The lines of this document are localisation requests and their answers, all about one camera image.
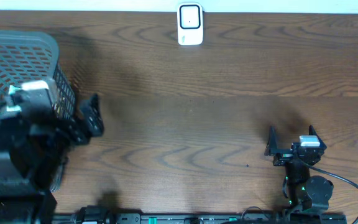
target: white wall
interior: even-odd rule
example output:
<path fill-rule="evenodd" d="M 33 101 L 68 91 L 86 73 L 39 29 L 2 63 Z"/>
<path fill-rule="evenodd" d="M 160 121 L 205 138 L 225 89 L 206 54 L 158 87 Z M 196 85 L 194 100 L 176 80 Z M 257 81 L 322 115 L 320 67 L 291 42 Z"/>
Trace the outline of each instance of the white wall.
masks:
<path fill-rule="evenodd" d="M 0 0 L 0 9 L 173 12 L 181 0 Z M 358 0 L 198 0 L 206 12 L 357 13 Z"/>

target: basket rim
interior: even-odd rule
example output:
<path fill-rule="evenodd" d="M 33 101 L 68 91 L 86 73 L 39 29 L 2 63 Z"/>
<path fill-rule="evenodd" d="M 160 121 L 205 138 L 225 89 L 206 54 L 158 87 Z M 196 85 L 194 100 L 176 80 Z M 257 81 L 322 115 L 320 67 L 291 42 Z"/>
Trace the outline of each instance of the basket rim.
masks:
<path fill-rule="evenodd" d="M 51 35 L 44 32 L 0 30 L 0 45 L 7 44 L 7 43 L 2 43 L 1 40 L 17 42 L 15 44 L 19 44 L 20 41 L 23 40 L 41 41 L 46 45 L 48 45 L 52 52 L 52 58 L 50 60 L 51 66 L 49 66 L 48 74 L 50 75 L 50 77 L 53 77 L 53 74 L 55 73 L 56 65 L 58 63 L 59 47 L 56 40 Z"/>

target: wooden table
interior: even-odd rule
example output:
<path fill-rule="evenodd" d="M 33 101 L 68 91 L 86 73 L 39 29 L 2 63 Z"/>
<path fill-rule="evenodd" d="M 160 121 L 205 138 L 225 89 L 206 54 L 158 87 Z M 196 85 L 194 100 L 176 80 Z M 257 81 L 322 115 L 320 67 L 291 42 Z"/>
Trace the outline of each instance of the wooden table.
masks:
<path fill-rule="evenodd" d="M 206 13 L 204 26 L 182 47 L 174 13 L 0 11 L 0 29 L 56 38 L 73 86 L 102 97 L 106 132 L 70 154 L 57 211 L 288 205 L 284 168 L 263 155 L 270 125 L 289 147 L 313 124 L 328 145 L 316 166 L 358 183 L 358 15 Z M 329 211 L 352 222 L 358 191 L 326 178 Z"/>

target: wooden surface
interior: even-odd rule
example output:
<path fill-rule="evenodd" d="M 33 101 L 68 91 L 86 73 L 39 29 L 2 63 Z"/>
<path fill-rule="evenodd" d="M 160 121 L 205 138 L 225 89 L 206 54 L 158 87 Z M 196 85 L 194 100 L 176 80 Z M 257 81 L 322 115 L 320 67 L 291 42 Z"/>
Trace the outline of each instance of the wooden surface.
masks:
<path fill-rule="evenodd" d="M 316 166 L 358 183 L 358 16 L 207 13 L 204 26 L 181 47 L 172 13 L 0 11 L 0 29 L 56 38 L 72 84 L 102 97 L 106 132 L 70 154 L 59 212 L 287 205 L 284 168 L 263 155 L 271 124 L 288 147 L 313 124 L 328 145 Z M 352 222 L 358 191 L 326 178 L 329 211 Z"/>

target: mesh basket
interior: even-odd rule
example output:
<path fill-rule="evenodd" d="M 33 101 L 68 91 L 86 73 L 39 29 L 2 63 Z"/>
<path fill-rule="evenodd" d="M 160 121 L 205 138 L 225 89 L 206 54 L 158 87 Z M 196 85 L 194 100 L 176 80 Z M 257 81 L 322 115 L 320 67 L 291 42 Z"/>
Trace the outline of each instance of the mesh basket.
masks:
<path fill-rule="evenodd" d="M 58 65 L 58 55 L 56 41 L 45 33 L 0 30 L 0 102 L 9 85 L 53 78 L 61 99 L 58 116 L 69 118 L 74 112 L 75 96 Z"/>

